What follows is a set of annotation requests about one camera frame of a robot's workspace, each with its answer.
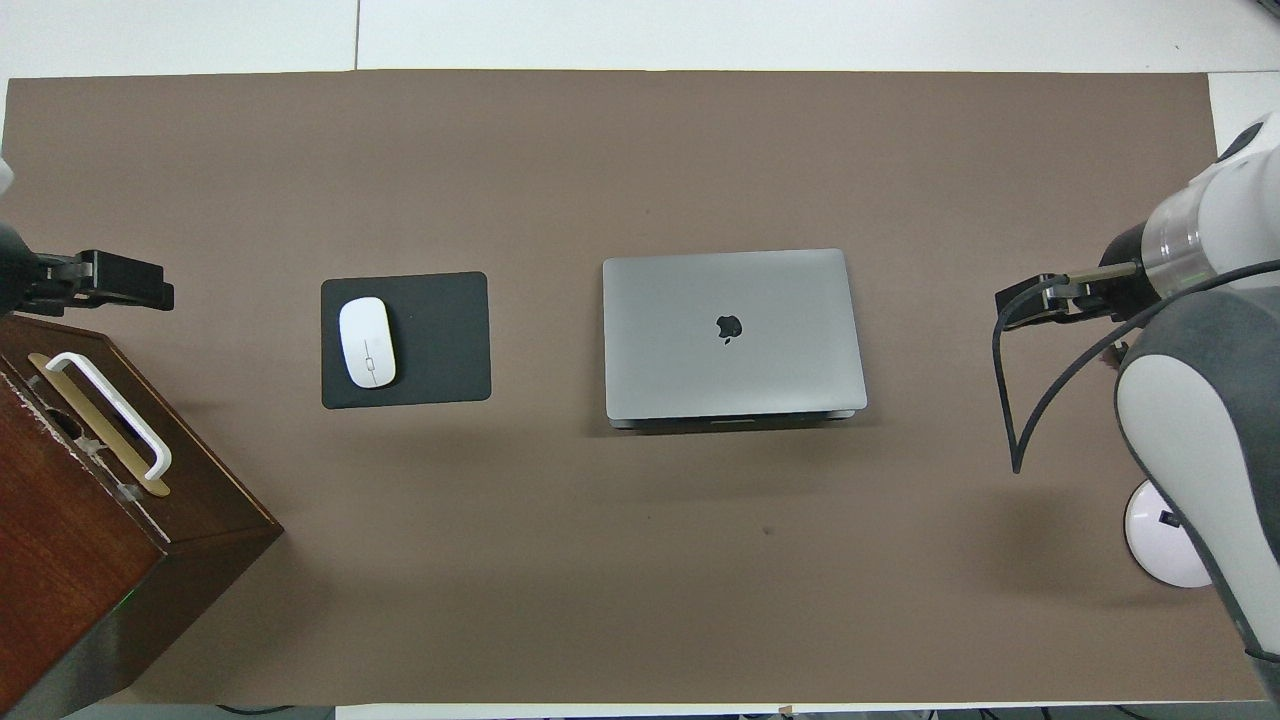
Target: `laptop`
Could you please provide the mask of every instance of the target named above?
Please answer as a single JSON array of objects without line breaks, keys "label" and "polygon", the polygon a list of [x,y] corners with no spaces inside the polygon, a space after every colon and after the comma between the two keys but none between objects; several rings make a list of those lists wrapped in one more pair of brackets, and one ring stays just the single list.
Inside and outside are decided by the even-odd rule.
[{"label": "laptop", "polygon": [[867,407],[845,254],[605,260],[604,395],[616,428]]}]

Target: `floor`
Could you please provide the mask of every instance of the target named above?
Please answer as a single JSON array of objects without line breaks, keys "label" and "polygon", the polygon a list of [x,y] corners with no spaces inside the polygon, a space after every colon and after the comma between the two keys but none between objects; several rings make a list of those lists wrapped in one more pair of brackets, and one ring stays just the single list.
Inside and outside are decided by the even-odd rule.
[{"label": "floor", "polygon": [[[813,0],[804,12],[773,0],[0,0],[0,86],[15,77],[379,68],[1203,72],[1222,149],[1280,108],[1280,18],[1252,0]],[[0,119],[4,109],[0,94]],[[14,170],[20,182],[22,168]],[[271,717],[390,716],[342,710]],[[1263,703],[1134,710],[1156,720],[1280,717]],[[399,706],[394,716],[413,712]],[[99,705],[70,717],[233,716],[205,706]],[[979,712],[940,715],[969,717]],[[1053,708],[1052,717],[1125,716],[1103,706]]]}]

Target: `desk surface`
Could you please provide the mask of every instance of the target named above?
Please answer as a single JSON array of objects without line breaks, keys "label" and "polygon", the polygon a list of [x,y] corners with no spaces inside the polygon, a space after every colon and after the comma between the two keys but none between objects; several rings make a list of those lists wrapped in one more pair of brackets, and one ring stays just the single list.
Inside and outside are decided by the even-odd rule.
[{"label": "desk surface", "polygon": [[[163,264],[109,333],[287,534],[164,702],[1261,697],[1129,559],[1091,365],[1007,470],[991,293],[1088,265],[1213,154],[1203,76],[378,72],[14,81],[0,213]],[[870,396],[815,429],[604,418],[600,263],[841,247]],[[493,396],[325,410],[334,277],[483,270]],[[1102,325],[1009,341],[1024,414]]]}]

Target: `white round disc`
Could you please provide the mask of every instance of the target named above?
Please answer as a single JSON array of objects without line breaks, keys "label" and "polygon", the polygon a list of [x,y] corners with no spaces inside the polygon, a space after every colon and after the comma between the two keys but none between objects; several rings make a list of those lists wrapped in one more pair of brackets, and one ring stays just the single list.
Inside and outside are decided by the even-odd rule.
[{"label": "white round disc", "polygon": [[1124,537],[1133,559],[1161,583],[1179,588],[1202,588],[1210,584],[1208,571],[1199,555],[1196,555],[1187,530],[1169,524],[1170,519],[1178,523],[1151,480],[1133,491],[1124,516]]}]

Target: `drawer handle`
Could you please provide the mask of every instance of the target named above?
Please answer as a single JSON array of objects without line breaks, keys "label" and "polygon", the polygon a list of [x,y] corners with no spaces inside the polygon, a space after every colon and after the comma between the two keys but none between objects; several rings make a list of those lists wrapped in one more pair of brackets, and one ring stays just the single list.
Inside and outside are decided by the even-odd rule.
[{"label": "drawer handle", "polygon": [[142,419],[142,415],[138,415],[138,411],[129,405],[129,401],[124,400],[124,397],[115,389],[115,386],[111,384],[111,380],[106,379],[106,375],[104,375],[88,357],[84,357],[78,352],[59,352],[52,360],[49,361],[49,364],[45,365],[45,369],[51,373],[60,373],[68,363],[74,364],[82,373],[84,373],[88,382],[93,383],[93,387],[96,387],[97,391],[102,393],[102,397],[105,397],[108,402],[110,402],[111,406],[120,413],[120,416],[123,416],[124,421],[133,428],[133,432],[138,433],[142,442],[147,443],[147,447],[156,454],[156,461],[143,477],[147,480],[157,480],[160,475],[169,469],[169,464],[173,462],[173,454],[169,452],[169,446],[160,439],[160,436],[151,429],[151,425]]}]

